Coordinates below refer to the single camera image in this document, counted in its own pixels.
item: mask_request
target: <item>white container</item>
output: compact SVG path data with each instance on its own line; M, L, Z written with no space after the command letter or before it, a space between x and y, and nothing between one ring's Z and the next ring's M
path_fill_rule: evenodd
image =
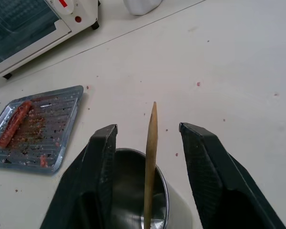
M162 0L124 0L128 11L133 15L144 15L160 5Z

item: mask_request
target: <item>baking tray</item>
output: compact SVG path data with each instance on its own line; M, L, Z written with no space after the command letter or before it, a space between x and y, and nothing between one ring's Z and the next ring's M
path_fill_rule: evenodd
M0 137L19 105L32 101L28 115L5 149L0 167L53 174L61 165L83 94L81 85L11 101L0 114Z

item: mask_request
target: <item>toaster oven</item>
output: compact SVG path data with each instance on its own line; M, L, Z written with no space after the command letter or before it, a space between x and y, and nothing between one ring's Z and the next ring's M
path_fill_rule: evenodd
M0 77L98 25L98 0L0 0Z

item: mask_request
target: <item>bowl rim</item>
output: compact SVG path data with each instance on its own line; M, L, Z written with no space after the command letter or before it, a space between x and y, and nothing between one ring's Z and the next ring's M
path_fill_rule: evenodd
M139 150L136 149L132 149L132 148L116 148L116 152L118 151L129 151L129 152L134 152L139 154L140 156L145 158L145 154L142 153ZM163 225L163 229L167 228L167 223L168 223L168 216L169 216L169 194L168 194L168 189L167 189L167 184L166 184L166 180L164 178L163 173L161 172L160 168L157 166L156 164L156 170L160 176L160 179L162 181L163 184L163 188L164 188L164 193L165 193L165 203L166 203L166 211L165 211L165 218L164 218L164 225Z

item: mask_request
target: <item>oven glass door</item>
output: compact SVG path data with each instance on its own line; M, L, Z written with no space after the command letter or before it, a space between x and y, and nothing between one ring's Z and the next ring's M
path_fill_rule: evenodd
M45 0L0 0L0 72L70 31Z

